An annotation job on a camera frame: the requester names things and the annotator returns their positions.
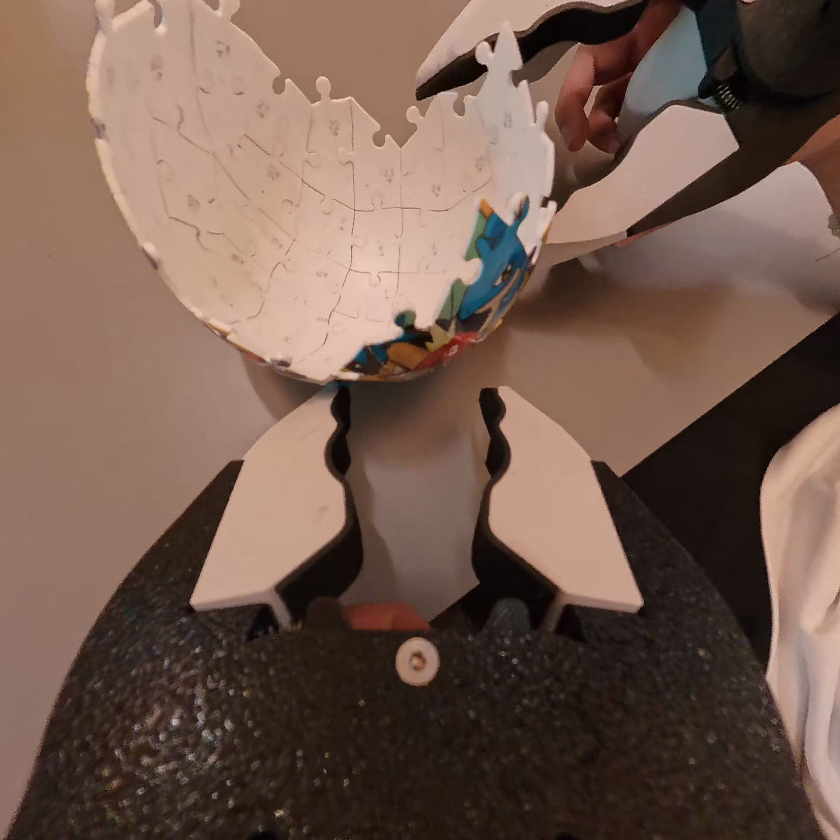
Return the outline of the person's white shirt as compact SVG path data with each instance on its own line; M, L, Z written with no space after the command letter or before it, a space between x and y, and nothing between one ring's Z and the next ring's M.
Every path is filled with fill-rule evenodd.
M825 833L839 815L839 407L772 458L759 495L768 683Z

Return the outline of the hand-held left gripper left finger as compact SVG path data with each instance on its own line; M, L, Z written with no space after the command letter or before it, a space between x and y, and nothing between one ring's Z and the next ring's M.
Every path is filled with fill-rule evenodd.
M195 584L197 612L267 606L279 625L338 600L363 565L350 485L350 391L326 387L246 454Z

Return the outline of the person's right forearm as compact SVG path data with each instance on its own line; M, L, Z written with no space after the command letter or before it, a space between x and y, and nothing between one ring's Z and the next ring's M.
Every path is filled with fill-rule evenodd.
M824 124L787 161L812 173L826 199L838 212L839 206L839 116Z

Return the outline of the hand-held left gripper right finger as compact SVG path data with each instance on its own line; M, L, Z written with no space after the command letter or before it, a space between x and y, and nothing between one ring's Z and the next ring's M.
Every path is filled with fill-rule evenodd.
M508 386L487 387L488 482L472 544L478 625L559 625L569 606L644 606L595 462Z

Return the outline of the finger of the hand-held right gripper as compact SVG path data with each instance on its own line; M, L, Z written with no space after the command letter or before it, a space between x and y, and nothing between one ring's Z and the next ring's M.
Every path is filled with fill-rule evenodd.
M555 214L548 245L605 246L739 149L726 117L709 108L668 105L632 138L598 182Z
M478 45L494 47L510 25L521 56L516 81L544 77L573 46L599 46L628 34L647 1L471 1L416 73L416 100L462 88L486 73Z

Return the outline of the partly built puzzle ball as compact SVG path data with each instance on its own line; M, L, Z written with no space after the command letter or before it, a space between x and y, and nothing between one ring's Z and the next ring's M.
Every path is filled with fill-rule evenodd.
M232 22L239 2L96 2L87 72L101 168L192 315L293 379L397 382L486 340L528 283L556 204L547 103L508 22L455 109L402 145L328 78L310 101Z

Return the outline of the person's left hand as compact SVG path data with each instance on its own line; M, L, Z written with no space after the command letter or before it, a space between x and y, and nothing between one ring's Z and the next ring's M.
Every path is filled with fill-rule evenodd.
M399 602L364 603L345 606L347 624L355 631L417 633L429 623L411 606Z

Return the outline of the person's black trousers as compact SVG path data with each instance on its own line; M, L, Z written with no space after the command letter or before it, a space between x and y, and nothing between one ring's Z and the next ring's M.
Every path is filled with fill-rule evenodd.
M714 584L761 666L772 629L762 480L776 453L838 403L835 315L623 476Z

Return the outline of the person's right hand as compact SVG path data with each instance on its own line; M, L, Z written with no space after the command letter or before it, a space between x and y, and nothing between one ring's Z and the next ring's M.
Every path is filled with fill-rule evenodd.
M576 50L554 110L568 151L580 151L591 144L607 154L617 152L621 141L616 121L629 81L667 26L639 24L621 38Z

